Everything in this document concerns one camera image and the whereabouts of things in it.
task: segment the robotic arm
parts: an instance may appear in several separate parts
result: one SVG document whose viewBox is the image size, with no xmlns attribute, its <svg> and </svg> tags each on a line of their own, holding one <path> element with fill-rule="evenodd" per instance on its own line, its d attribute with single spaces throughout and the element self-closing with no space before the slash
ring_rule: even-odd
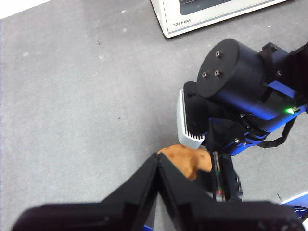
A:
<svg viewBox="0 0 308 231">
<path fill-rule="evenodd" d="M 220 42 L 203 61 L 197 82 L 180 91 L 180 143 L 230 155 L 280 145 L 308 108 L 307 63 L 308 44 L 287 53 L 268 43 L 258 53 L 234 39 Z M 281 138 L 264 141 L 284 124 Z"/>
</svg>

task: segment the black cylindrical motor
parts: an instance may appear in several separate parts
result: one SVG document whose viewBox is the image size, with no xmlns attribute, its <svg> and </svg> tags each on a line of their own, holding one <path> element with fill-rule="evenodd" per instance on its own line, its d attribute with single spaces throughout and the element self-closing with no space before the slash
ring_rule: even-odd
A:
<svg viewBox="0 0 308 231">
<path fill-rule="evenodd" d="M 265 75 L 261 54 L 234 39 L 226 39 L 202 63 L 198 93 L 258 119 L 271 120 L 284 113 L 292 99 L 267 87 Z"/>
</svg>

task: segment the toshiba logo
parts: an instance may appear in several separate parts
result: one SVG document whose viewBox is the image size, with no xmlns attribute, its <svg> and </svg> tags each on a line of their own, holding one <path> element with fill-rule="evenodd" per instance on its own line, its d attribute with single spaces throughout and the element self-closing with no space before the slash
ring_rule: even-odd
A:
<svg viewBox="0 0 308 231">
<path fill-rule="evenodd" d="M 190 19 L 183 20 L 183 21 L 181 21 L 181 22 L 174 23 L 173 26 L 179 26 L 179 25 L 182 25 L 182 24 L 187 23 L 187 22 L 190 22 L 190 21 L 191 21 Z"/>
</svg>

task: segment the screw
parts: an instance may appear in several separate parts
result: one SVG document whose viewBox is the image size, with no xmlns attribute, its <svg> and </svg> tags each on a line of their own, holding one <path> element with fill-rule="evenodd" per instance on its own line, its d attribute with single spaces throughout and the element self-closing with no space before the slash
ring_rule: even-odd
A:
<svg viewBox="0 0 308 231">
<path fill-rule="evenodd" d="M 214 72 L 214 75 L 220 77 L 220 76 L 221 76 L 221 72 L 220 72 L 219 70 L 216 70 L 216 71 Z"/>
<path fill-rule="evenodd" d="M 274 45 L 274 46 L 272 47 L 272 51 L 275 52 L 275 51 L 277 51 L 277 50 L 278 50 L 278 47 L 277 47 L 276 45 Z"/>
<path fill-rule="evenodd" d="M 221 57 L 220 51 L 217 51 L 217 52 L 215 53 L 215 57 L 217 57 L 217 58 L 220 58 L 220 57 Z"/>
<path fill-rule="evenodd" d="M 281 71 L 281 70 L 278 70 L 278 71 L 277 71 L 277 75 L 278 75 L 278 77 L 281 77 L 281 76 L 282 76 L 282 71 Z"/>
</svg>

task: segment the hex bolt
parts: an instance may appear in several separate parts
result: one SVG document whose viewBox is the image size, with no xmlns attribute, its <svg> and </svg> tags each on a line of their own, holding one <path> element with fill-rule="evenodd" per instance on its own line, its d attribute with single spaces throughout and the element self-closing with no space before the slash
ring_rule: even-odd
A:
<svg viewBox="0 0 308 231">
<path fill-rule="evenodd" d="M 217 58 L 220 58 L 220 57 L 221 57 L 220 51 L 217 51 L 217 52 L 215 53 L 215 57 L 217 57 Z"/>
<path fill-rule="evenodd" d="M 277 71 L 277 75 L 278 75 L 278 77 L 281 77 L 281 76 L 282 76 L 282 71 L 281 71 L 281 70 L 278 70 L 278 71 Z"/>
<path fill-rule="evenodd" d="M 214 75 L 217 76 L 217 77 L 220 77 L 221 76 L 221 72 L 219 70 L 216 70 L 214 72 Z"/>
</svg>

